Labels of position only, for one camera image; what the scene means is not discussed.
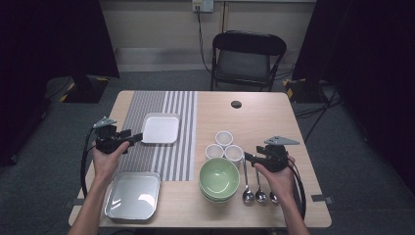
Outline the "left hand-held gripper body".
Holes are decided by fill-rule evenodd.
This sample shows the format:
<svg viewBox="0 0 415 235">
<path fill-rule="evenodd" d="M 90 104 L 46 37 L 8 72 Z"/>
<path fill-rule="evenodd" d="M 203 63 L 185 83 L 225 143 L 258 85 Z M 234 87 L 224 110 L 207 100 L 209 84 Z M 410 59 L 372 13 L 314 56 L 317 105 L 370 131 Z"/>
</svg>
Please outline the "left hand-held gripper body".
<svg viewBox="0 0 415 235">
<path fill-rule="evenodd" d="M 118 139 L 116 135 L 117 127 L 115 120 L 109 117 L 103 117 L 93 124 L 96 133 L 96 148 L 103 153 L 110 154 L 117 149 L 126 138 Z"/>
</svg>

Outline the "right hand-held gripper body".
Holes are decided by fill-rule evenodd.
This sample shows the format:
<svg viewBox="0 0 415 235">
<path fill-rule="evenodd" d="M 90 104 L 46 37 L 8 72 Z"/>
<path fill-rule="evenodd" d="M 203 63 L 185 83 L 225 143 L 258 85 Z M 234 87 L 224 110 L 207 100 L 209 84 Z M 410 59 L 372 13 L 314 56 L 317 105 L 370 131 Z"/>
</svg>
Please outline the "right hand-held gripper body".
<svg viewBox="0 0 415 235">
<path fill-rule="evenodd" d="M 282 136 L 273 136 L 264 141 L 267 150 L 265 167 L 271 172 L 278 172 L 288 166 L 286 145 L 298 145 L 300 142 Z"/>
</svg>

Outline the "white square plate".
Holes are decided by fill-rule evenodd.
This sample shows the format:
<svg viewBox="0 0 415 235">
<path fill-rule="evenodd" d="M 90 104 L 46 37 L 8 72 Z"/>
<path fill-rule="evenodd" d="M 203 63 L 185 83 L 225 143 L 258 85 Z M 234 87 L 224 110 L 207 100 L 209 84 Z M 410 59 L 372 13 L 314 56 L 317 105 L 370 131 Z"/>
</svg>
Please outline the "white square plate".
<svg viewBox="0 0 415 235">
<path fill-rule="evenodd" d="M 146 144 L 172 144 L 176 141 L 180 125 L 177 114 L 149 113 L 142 125 L 143 139 Z"/>
</svg>

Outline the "silver square tray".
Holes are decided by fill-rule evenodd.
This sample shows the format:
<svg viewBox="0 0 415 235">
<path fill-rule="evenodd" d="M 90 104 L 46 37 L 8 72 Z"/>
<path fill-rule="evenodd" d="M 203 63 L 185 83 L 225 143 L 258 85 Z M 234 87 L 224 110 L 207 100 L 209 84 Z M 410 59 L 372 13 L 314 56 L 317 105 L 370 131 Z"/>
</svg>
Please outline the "silver square tray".
<svg viewBox="0 0 415 235">
<path fill-rule="evenodd" d="M 161 178 L 156 172 L 122 172 L 113 182 L 105 206 L 112 220 L 144 221 L 157 209 Z"/>
</svg>

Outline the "person's left hand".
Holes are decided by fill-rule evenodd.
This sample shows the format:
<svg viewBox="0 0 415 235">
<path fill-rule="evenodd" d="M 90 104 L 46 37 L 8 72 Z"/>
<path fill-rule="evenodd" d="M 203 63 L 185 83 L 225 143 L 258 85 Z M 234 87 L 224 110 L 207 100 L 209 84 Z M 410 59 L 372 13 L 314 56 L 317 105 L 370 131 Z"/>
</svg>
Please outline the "person's left hand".
<svg viewBox="0 0 415 235">
<path fill-rule="evenodd" d="M 95 184 L 104 186 L 108 186 L 110 184 L 118 166 L 118 159 L 128 149 L 128 147 L 129 143 L 125 141 L 110 154 L 103 153 L 96 147 L 92 149 L 93 165 L 95 169 L 95 177 L 93 182 Z"/>
</svg>

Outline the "person's right hand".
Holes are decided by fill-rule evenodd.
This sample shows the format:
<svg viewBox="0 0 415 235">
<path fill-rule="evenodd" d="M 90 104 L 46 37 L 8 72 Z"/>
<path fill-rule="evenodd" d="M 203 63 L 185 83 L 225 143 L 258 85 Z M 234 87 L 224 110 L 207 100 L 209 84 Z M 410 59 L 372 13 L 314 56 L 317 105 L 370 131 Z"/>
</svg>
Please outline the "person's right hand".
<svg viewBox="0 0 415 235">
<path fill-rule="evenodd" d="M 254 168 L 266 178 L 271 192 L 277 197 L 282 207 L 295 203 L 293 196 L 294 174 L 288 167 L 279 172 L 271 172 L 262 164 L 255 164 Z"/>
</svg>

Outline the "grey white striped placemat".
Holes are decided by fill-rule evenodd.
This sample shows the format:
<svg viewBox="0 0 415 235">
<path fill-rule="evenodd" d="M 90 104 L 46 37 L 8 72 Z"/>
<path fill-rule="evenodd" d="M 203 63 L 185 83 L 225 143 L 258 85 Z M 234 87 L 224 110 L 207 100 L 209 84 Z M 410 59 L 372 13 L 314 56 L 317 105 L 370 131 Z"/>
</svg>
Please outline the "grey white striped placemat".
<svg viewBox="0 0 415 235">
<path fill-rule="evenodd" d="M 118 170 L 152 171 L 163 181 L 189 181 L 194 178 L 198 93 L 195 91 L 121 91 L 111 117 L 120 130 L 142 133 L 149 113 L 177 114 L 180 125 L 172 144 L 146 144 L 142 141 L 121 157 Z"/>
</svg>

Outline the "black stand base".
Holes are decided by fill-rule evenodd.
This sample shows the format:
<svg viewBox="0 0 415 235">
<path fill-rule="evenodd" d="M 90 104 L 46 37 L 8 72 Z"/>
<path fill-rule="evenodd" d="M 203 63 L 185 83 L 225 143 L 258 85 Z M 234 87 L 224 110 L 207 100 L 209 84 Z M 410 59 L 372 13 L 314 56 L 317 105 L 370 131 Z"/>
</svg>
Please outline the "black stand base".
<svg viewBox="0 0 415 235">
<path fill-rule="evenodd" d="M 327 103 L 328 98 L 321 89 L 319 83 L 310 82 L 307 79 L 283 81 L 286 93 L 294 103 Z"/>
<path fill-rule="evenodd" d="M 106 78 L 87 75 L 75 75 L 71 79 L 72 84 L 60 99 L 62 103 L 97 104 L 109 83 Z"/>
</svg>

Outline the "black folding chair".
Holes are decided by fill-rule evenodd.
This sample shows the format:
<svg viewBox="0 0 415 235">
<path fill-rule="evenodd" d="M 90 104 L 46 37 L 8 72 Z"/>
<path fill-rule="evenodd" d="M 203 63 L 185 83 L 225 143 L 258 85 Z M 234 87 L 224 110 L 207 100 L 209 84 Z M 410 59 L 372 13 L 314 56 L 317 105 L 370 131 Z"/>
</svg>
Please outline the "black folding chair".
<svg viewBox="0 0 415 235">
<path fill-rule="evenodd" d="M 286 42 L 273 34 L 242 30 L 217 34 L 212 40 L 210 90 L 221 82 L 271 91 L 286 50 Z"/>
</svg>

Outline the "dark curtain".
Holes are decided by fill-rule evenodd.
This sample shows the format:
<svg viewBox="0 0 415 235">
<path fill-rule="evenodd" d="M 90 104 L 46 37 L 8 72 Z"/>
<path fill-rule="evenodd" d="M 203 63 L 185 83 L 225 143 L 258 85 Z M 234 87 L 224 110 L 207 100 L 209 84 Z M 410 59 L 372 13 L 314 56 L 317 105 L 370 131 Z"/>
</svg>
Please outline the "dark curtain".
<svg viewBox="0 0 415 235">
<path fill-rule="evenodd" d="M 0 0 L 0 165 L 16 162 L 49 80 L 75 75 L 118 76 L 100 0 Z"/>
<path fill-rule="evenodd" d="M 415 0 L 316 0 L 293 79 L 338 85 L 415 194 Z"/>
</svg>

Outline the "white wall outlet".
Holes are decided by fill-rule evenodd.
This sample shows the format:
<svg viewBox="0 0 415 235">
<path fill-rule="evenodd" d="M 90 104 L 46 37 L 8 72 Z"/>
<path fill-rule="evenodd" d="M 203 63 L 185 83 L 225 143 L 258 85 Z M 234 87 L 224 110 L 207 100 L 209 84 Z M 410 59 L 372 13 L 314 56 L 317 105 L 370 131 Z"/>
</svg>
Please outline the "white wall outlet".
<svg viewBox="0 0 415 235">
<path fill-rule="evenodd" d="M 192 0 L 192 11 L 199 13 L 212 13 L 214 11 L 214 1 Z"/>
</svg>

